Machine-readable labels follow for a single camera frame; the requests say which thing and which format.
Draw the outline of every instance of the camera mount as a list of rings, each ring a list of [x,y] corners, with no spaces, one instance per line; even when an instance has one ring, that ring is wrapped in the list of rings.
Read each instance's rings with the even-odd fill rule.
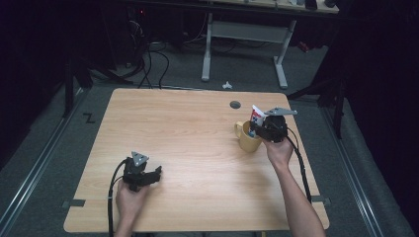
[[[126,157],[126,167],[123,175],[123,180],[129,184],[130,190],[138,192],[138,188],[160,181],[161,166],[153,172],[145,173],[144,170],[149,158],[135,151],[132,151],[131,154],[132,158]]]
[[[250,121],[250,129],[255,130],[256,134],[265,140],[281,142],[288,136],[288,127],[285,115],[297,115],[296,111],[290,111],[279,107],[264,112],[266,115],[262,125]]]

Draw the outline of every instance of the human hand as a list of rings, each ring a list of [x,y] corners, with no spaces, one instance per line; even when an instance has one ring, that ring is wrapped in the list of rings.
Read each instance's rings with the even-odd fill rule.
[[[291,143],[287,139],[277,143],[265,139],[262,139],[262,141],[266,146],[268,158],[274,168],[287,168],[293,155]]]
[[[120,213],[120,222],[115,236],[130,235],[133,223],[144,206],[149,188],[150,186],[144,186],[140,191],[134,192],[123,180],[118,182],[117,207]]]

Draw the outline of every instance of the forearm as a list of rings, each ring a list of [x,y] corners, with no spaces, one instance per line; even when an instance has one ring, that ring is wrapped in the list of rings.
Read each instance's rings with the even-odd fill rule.
[[[132,234],[134,218],[125,218],[121,219],[118,223],[117,231],[115,232],[115,237],[130,237]]]
[[[296,183],[289,167],[274,164],[284,195],[287,218],[293,236],[325,236],[317,213]]]

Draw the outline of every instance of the human arm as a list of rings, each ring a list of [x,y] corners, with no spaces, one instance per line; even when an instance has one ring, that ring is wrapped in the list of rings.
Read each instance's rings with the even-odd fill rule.
[[[126,184],[123,180],[118,182],[117,207],[120,213],[120,222],[114,234],[115,237],[131,236],[132,227],[144,206],[148,189],[149,186],[145,186],[136,193],[131,191],[129,184]]]
[[[292,235],[295,237],[326,236],[320,218],[290,171],[289,163],[293,155],[291,143],[287,139],[278,143],[267,140],[263,140],[263,142],[281,184]]]

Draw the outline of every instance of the mug handle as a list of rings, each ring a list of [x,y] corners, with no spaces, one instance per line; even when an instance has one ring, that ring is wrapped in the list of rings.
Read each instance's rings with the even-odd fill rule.
[[[234,132],[236,133],[236,136],[240,138],[241,130],[243,129],[243,121],[237,121],[234,125]]]

